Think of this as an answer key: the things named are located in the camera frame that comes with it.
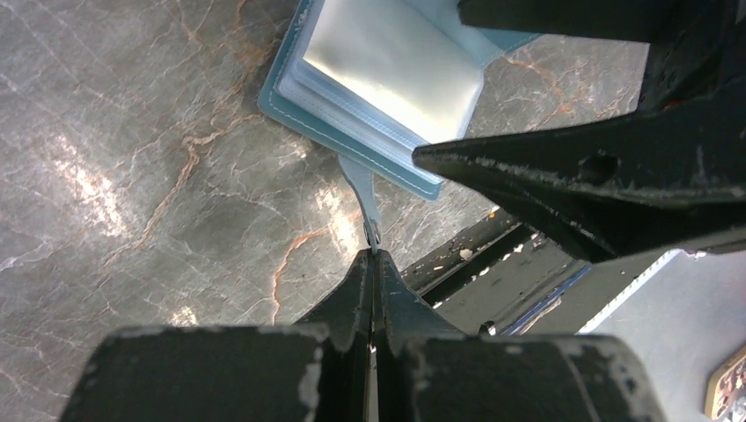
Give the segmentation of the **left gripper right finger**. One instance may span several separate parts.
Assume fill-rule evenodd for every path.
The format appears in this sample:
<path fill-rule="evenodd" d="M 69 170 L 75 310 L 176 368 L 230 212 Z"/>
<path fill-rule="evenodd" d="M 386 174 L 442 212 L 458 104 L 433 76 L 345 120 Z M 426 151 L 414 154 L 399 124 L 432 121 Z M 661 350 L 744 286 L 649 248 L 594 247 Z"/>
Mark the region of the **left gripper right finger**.
<path fill-rule="evenodd" d="M 646 369 L 608 335 L 468 335 L 374 266 L 383 421 L 663 421 Z"/>

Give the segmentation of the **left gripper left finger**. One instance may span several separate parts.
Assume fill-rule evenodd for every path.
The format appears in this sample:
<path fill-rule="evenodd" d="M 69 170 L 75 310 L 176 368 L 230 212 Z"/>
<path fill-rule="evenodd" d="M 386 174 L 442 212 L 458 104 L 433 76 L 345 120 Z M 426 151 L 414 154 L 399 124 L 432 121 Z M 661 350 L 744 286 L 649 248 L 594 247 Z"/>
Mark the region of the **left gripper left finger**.
<path fill-rule="evenodd" d="M 344 421 L 373 260 L 290 325 L 130 326 L 92 353 L 64 421 Z"/>

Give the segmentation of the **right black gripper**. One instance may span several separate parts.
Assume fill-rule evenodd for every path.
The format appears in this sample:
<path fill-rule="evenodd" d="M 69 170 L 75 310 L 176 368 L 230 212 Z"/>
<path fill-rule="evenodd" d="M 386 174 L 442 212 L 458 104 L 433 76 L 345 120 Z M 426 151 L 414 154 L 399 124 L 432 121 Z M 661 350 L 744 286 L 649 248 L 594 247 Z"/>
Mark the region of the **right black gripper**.
<path fill-rule="evenodd" d="M 479 28 L 650 41 L 640 112 L 712 90 L 745 17 L 744 1 L 466 0 L 457 7 L 462 23 Z M 419 147 L 413 161 L 593 263 L 663 248 L 745 248 L 743 105 L 680 105 L 446 142 Z"/>

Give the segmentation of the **blue leather card holder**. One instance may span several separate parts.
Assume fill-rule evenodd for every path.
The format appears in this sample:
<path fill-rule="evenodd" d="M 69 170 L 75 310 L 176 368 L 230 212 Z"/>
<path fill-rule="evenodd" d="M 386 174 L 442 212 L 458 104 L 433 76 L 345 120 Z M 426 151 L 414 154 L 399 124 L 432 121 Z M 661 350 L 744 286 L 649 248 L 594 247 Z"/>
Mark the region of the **blue leather card holder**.
<path fill-rule="evenodd" d="M 375 176 L 437 198 L 442 181 L 413 164 L 413 150 L 461 139 L 486 68 L 534 39 L 466 25 L 454 1 L 302 1 L 258 105 L 337 154 L 377 249 Z"/>

